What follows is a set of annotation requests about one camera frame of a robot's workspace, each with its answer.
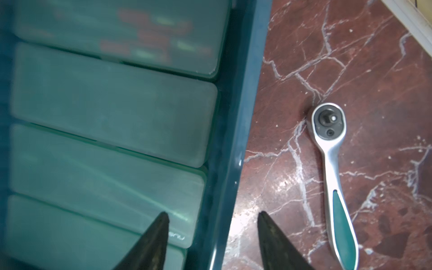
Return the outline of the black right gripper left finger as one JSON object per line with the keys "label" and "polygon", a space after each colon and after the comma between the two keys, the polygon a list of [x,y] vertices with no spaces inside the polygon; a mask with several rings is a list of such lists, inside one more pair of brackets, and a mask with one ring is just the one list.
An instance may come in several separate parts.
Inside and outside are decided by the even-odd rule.
{"label": "black right gripper left finger", "polygon": [[169,234],[169,216],[161,212],[114,270],[162,270]]}

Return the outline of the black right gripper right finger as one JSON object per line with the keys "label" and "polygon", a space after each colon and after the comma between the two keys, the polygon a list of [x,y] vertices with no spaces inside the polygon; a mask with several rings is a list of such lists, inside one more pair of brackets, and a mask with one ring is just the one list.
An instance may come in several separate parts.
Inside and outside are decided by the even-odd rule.
{"label": "black right gripper right finger", "polygon": [[314,270],[267,212],[258,214],[257,227],[265,270]]}

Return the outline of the green pencil case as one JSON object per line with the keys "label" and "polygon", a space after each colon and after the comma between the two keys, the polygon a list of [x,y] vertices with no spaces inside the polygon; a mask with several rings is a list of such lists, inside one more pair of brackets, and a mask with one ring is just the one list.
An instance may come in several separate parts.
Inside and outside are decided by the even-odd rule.
{"label": "green pencil case", "polygon": [[13,191],[136,233],[166,212],[169,242],[192,245],[203,171],[30,124],[10,137]]}
{"label": "green pencil case", "polygon": [[211,80],[231,1],[13,1],[27,41]]}
{"label": "green pencil case", "polygon": [[205,162],[214,84],[19,43],[13,116],[198,168]]}
{"label": "green pencil case", "polygon": [[4,251],[42,270],[112,270],[139,238],[24,196],[7,200]]}

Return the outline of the green pencil case back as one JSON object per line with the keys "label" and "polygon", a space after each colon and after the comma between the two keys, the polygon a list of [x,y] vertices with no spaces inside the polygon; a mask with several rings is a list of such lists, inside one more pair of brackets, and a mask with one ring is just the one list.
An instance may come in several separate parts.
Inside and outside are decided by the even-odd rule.
{"label": "green pencil case back", "polygon": [[198,168],[205,162],[214,84],[19,43],[13,116]]}

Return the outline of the teal plastic tray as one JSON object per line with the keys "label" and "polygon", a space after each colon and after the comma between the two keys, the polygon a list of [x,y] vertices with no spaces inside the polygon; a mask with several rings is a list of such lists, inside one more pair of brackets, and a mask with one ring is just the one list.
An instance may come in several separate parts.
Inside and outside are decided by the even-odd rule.
{"label": "teal plastic tray", "polygon": [[[233,1],[225,48],[216,86],[219,103],[205,163],[208,180],[191,247],[170,245],[168,270],[219,270],[228,242],[253,116],[262,58],[270,21],[271,1]],[[32,265],[6,253],[7,202],[12,196],[10,176],[10,93],[14,52],[19,38],[12,25],[14,1],[1,2],[1,268],[30,270]]]}

